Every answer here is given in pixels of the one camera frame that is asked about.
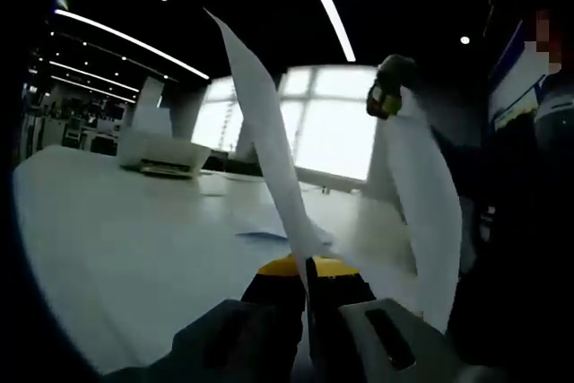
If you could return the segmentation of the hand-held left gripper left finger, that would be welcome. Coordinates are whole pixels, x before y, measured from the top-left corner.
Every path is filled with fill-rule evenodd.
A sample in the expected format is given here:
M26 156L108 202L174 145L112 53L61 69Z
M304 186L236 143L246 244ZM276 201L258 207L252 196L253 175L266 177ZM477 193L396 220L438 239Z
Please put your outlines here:
M105 382L288 382L306 292L288 255L260 267L240 300L227 299L179 330L170 351Z

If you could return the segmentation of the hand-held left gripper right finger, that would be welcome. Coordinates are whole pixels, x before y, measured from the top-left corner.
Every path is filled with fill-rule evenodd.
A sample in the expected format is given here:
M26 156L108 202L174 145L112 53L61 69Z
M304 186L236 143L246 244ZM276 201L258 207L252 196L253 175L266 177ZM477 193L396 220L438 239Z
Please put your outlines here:
M322 382L486 382L433 326L392 299L379 300L360 273L323 257L307 260L311 358Z

